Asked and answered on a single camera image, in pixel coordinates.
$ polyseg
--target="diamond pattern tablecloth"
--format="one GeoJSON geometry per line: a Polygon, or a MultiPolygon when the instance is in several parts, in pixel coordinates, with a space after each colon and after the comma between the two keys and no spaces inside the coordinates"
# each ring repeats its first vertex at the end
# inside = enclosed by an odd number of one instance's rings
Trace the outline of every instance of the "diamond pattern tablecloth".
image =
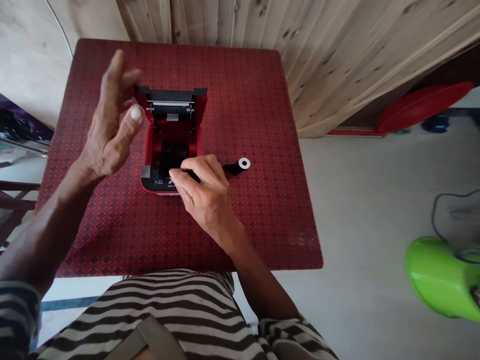
{"type": "MultiPolygon", "coordinates": [[[[82,39],[78,42],[37,206],[45,204],[80,154],[116,49],[151,89],[208,88],[205,153],[251,168],[230,180],[234,210],[272,270],[323,265],[307,180],[276,51],[82,39]]],[[[91,198],[57,276],[138,275],[190,268],[232,271],[230,259],[185,211],[179,196],[140,183],[146,126],[125,166],[91,198]]]]}

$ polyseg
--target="gray floor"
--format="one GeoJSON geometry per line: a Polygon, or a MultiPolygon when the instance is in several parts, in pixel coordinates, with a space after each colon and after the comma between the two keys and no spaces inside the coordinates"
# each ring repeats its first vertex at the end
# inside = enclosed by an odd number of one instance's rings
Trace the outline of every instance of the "gray floor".
{"type": "MultiPolygon", "coordinates": [[[[404,257],[410,242],[433,234],[435,195],[480,188],[480,131],[456,118],[442,135],[416,127],[409,135],[304,139],[300,146],[325,264],[274,274],[303,315],[344,360],[478,359],[480,325],[426,307],[409,284],[404,257]]],[[[28,169],[28,181],[40,181],[44,166],[29,158],[0,169],[0,179],[26,181],[20,174],[28,169]]],[[[450,220],[448,209],[461,206],[439,205],[438,226],[452,240],[477,230],[450,220]]],[[[57,279],[45,300],[99,295],[118,279],[57,279]]],[[[235,298],[255,323],[238,281],[235,298]]],[[[39,343],[78,313],[49,311],[39,343]]]]}

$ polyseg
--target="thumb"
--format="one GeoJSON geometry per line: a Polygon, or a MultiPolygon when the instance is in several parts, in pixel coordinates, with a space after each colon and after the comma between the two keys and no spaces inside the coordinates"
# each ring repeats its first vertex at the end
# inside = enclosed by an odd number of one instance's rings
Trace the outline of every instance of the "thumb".
{"type": "Polygon", "coordinates": [[[120,122],[118,132],[113,139],[115,142],[130,145],[144,123],[144,110],[138,104],[130,106],[120,122]]]}
{"type": "Polygon", "coordinates": [[[183,172],[182,170],[176,168],[171,168],[168,173],[170,174],[171,181],[175,184],[178,194],[183,200],[185,208],[187,210],[190,209],[190,206],[193,204],[194,201],[190,194],[187,192],[187,190],[183,188],[183,184],[185,183],[185,176],[189,177],[189,175],[186,172],[183,172]]]}

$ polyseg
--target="purple object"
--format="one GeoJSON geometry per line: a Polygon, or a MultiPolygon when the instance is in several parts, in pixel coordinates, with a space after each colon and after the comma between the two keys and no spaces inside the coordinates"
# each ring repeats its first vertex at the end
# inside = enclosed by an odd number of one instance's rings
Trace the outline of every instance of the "purple object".
{"type": "Polygon", "coordinates": [[[26,133],[26,140],[52,140],[54,132],[37,118],[17,106],[14,102],[4,99],[0,101],[0,108],[13,114],[18,125],[26,133]]]}

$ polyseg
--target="green chair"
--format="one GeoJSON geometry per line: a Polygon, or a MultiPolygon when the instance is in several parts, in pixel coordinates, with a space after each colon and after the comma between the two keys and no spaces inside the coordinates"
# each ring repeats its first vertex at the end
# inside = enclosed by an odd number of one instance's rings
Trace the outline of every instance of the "green chair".
{"type": "Polygon", "coordinates": [[[418,297],[434,311],[480,322],[480,306],[472,295],[480,285],[480,265],[457,259],[442,239],[422,237],[406,251],[406,271],[418,297]]]}

